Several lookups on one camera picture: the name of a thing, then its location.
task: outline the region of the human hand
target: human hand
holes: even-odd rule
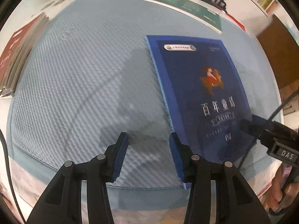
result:
[[[269,188],[269,191],[267,193],[266,201],[264,203],[264,207],[271,208],[273,211],[280,209],[284,209],[288,206],[290,206],[295,197],[297,196],[299,192],[299,182],[291,183],[286,187],[285,194],[286,194],[286,201],[281,203],[279,206],[279,202],[282,200],[283,193],[280,188],[280,183],[283,176],[283,166],[281,165],[275,174],[275,177],[272,179],[272,185]]]

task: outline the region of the blue book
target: blue book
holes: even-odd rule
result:
[[[171,128],[208,161],[236,161],[252,137],[239,129],[252,120],[238,72],[221,40],[148,35]]]

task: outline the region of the silver rivet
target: silver rivet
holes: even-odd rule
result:
[[[106,155],[105,154],[99,154],[98,156],[97,156],[97,159],[99,159],[99,160],[104,160],[106,158]]]
[[[233,164],[232,164],[231,162],[229,162],[229,161],[226,161],[226,162],[224,163],[224,165],[225,165],[226,167],[232,167],[232,166],[233,166]]]
[[[194,161],[198,161],[200,159],[200,157],[199,157],[199,155],[194,154],[191,156],[191,159]]]
[[[72,161],[66,161],[66,162],[64,163],[64,166],[65,166],[65,167],[70,167],[70,166],[72,166],[72,164],[73,164]]]

